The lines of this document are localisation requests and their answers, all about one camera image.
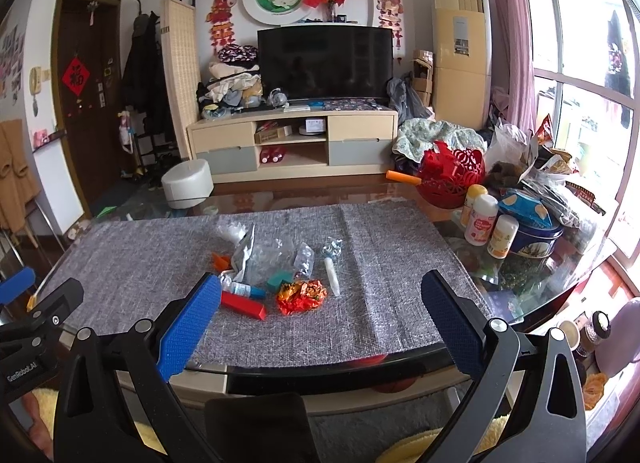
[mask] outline white box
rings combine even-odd
[[[324,118],[307,118],[305,120],[305,130],[307,132],[324,132],[326,130]]]

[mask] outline white stool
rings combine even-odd
[[[162,176],[164,197],[171,208],[191,208],[209,197],[213,190],[209,163],[191,159],[171,167]]]

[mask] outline brown jacket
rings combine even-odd
[[[24,226],[24,207],[40,193],[22,140],[21,120],[0,122],[0,226],[12,233]]]

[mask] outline brown wooden door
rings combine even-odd
[[[130,159],[119,141],[118,6],[100,4],[90,25],[87,0],[64,0],[58,32],[58,85],[71,158],[88,205],[120,178]],[[74,58],[88,71],[76,95],[63,81]]]

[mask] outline window frame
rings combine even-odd
[[[635,56],[635,85],[633,90],[633,97],[626,96],[624,94],[618,93],[610,88],[606,88],[603,86],[599,86],[593,84],[592,82],[588,82],[586,80],[581,80],[580,78],[571,77],[563,74],[563,65],[562,65],[562,52],[563,52],[563,35],[562,35],[562,19],[560,13],[560,5],[558,0],[551,0],[554,10],[554,22],[556,24],[556,39],[558,40],[558,72],[543,70],[539,68],[534,68],[534,75],[540,78],[546,78],[547,80],[556,82],[556,97],[554,100],[554,113],[552,115],[552,125],[554,129],[554,133],[558,131],[560,112],[562,108],[562,87],[565,84],[574,86],[576,88],[580,88],[585,91],[589,91],[591,93],[597,94],[603,98],[611,100],[617,104],[621,104],[622,106],[628,107],[633,111],[633,117],[631,121],[631,136],[629,141],[629,149],[626,156],[625,167],[623,170],[622,180],[620,181],[620,188],[616,194],[616,201],[618,202],[618,207],[613,215],[611,220],[611,224],[607,229],[607,236],[611,231],[613,224],[616,222],[618,218],[618,213],[620,208],[622,207],[622,202],[625,196],[626,188],[628,186],[628,182],[631,176],[631,171],[633,168],[634,161],[636,157],[640,157],[640,151],[638,151],[638,134],[640,129],[640,46],[638,43],[638,39],[640,35],[636,33],[636,26],[634,23],[634,12],[628,4],[628,0],[622,0],[623,6],[625,8],[626,19],[630,26],[631,40],[634,50]],[[616,245],[616,252],[614,253],[614,258],[619,263],[623,269],[629,270],[634,265],[636,260],[640,257],[640,241],[636,244],[633,254],[628,257],[619,247]]]

